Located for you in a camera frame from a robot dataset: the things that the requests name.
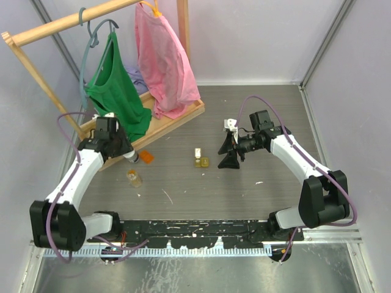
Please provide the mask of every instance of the wooden floor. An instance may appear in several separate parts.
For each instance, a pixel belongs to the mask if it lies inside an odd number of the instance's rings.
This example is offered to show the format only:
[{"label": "wooden floor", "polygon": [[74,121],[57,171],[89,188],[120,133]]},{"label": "wooden floor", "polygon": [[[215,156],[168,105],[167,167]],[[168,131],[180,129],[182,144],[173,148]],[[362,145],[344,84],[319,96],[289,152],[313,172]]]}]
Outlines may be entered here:
[{"label": "wooden floor", "polygon": [[[296,140],[318,158],[298,87],[208,86],[199,90],[205,113],[147,146],[155,156],[150,165],[123,160],[98,172],[82,199],[81,215],[108,210],[118,212],[123,220],[267,219],[270,212],[298,204],[301,184],[266,150],[247,154],[240,170],[217,168],[224,157],[217,155],[225,139],[223,120],[236,119],[242,100],[251,94],[274,105]],[[259,100],[250,100],[240,126],[250,129],[249,114],[263,109],[266,105]],[[209,157],[208,168],[193,166],[194,148],[202,148],[202,155]],[[130,168],[141,175],[142,187],[129,185],[126,172]]]}]

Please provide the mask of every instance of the garment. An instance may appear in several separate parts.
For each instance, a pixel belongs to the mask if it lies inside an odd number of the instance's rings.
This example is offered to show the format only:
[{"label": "garment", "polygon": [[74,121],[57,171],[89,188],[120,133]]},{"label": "garment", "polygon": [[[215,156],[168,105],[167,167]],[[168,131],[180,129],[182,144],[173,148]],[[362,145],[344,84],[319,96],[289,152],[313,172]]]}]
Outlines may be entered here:
[{"label": "garment", "polygon": [[138,65],[155,97],[153,115],[177,118],[200,99],[189,59],[164,16],[153,16],[136,4],[135,33]]},{"label": "garment", "polygon": [[145,135],[151,121],[150,109],[143,107],[139,95],[125,71],[117,36],[111,32],[103,54],[101,70],[85,87],[100,115],[115,113],[131,142]]},{"label": "garment", "polygon": [[144,79],[142,78],[140,70],[137,67],[132,67],[126,64],[124,64],[123,67],[128,73],[130,79],[132,80],[133,85],[137,90],[137,93],[139,95],[146,93],[148,91],[148,87],[145,84]]}]

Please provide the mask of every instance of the scratched surface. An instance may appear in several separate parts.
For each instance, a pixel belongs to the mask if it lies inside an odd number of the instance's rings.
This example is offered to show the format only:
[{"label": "scratched surface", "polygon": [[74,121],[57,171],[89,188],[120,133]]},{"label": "scratched surface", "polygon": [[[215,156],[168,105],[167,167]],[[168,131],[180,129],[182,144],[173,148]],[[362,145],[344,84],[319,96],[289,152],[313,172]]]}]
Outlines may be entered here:
[{"label": "scratched surface", "polygon": [[345,244],[295,244],[282,266],[262,257],[137,258],[114,266],[97,258],[75,258],[66,266],[44,258],[34,292],[355,293],[360,289]]},{"label": "scratched surface", "polygon": [[[225,139],[223,120],[236,118],[242,100],[251,94],[272,103],[297,141],[317,158],[298,88],[209,86],[200,87],[200,93],[205,113],[148,145],[145,149],[155,157],[150,165],[123,160],[95,175],[81,202],[82,215],[109,210],[127,220],[267,219],[270,212],[298,204],[301,184],[266,150],[247,154],[240,170],[217,168],[224,157],[217,155]],[[267,107],[259,100],[250,100],[239,125],[250,129],[249,114],[263,109]],[[208,168],[193,166],[194,148],[209,157]],[[129,185],[130,168],[140,174],[142,187]]]}]

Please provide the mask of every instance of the wooden clothes rack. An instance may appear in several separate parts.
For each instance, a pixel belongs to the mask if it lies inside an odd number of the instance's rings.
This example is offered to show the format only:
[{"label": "wooden clothes rack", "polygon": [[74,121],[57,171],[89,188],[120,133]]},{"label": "wooden clothes rack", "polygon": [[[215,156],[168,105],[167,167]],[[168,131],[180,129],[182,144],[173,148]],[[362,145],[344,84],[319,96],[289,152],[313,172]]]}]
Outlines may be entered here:
[{"label": "wooden clothes rack", "polygon": [[[138,3],[140,1],[141,0],[111,0],[106,3],[91,7],[89,9],[85,9],[85,11],[83,11],[82,13],[82,22],[85,23],[100,16]],[[179,39],[188,55],[188,58],[190,59],[188,0],[177,0],[177,12]],[[24,67],[26,67],[27,71],[30,72],[31,76],[35,79],[35,81],[42,88],[42,90],[48,95],[50,100],[56,105],[58,110],[63,114],[67,113],[68,110],[66,110],[59,97],[56,95],[50,85],[45,81],[43,76],[28,58],[26,53],[21,49],[21,47],[78,25],[80,25],[79,13],[74,13],[58,20],[54,20],[50,23],[46,23],[33,29],[29,29],[28,31],[21,32],[17,35],[11,35],[8,32],[3,32],[1,34],[4,41],[8,44],[12,52],[16,55],[16,57],[24,65]],[[151,96],[149,92],[141,95],[140,98],[144,107],[148,107],[150,109],[153,107],[155,99]],[[188,107],[184,115],[176,119],[169,119],[168,117],[163,117],[162,119],[158,120],[153,117],[150,123],[150,127],[145,136],[133,142],[132,146],[136,150],[139,150],[140,148],[148,145],[149,143],[162,137],[168,132],[174,130],[175,128],[178,128],[189,120],[195,118],[204,111],[204,103],[201,100],[198,100]],[[87,123],[80,126],[70,115],[65,116],[65,118],[71,124],[73,129],[78,133],[78,136],[81,140],[88,137],[90,130],[95,127],[95,120],[88,121]],[[104,168],[112,165],[113,163],[119,161],[122,158],[123,156],[120,156],[118,158],[106,161]]]}]

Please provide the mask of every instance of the orange block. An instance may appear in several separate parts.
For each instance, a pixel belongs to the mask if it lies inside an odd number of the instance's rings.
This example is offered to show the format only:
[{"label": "orange block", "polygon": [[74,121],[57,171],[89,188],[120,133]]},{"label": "orange block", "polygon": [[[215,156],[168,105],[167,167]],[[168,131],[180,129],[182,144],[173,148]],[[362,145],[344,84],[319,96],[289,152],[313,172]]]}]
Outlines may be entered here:
[{"label": "orange block", "polygon": [[152,156],[148,151],[142,151],[140,154],[140,158],[146,163],[150,164],[154,160],[154,156]]}]

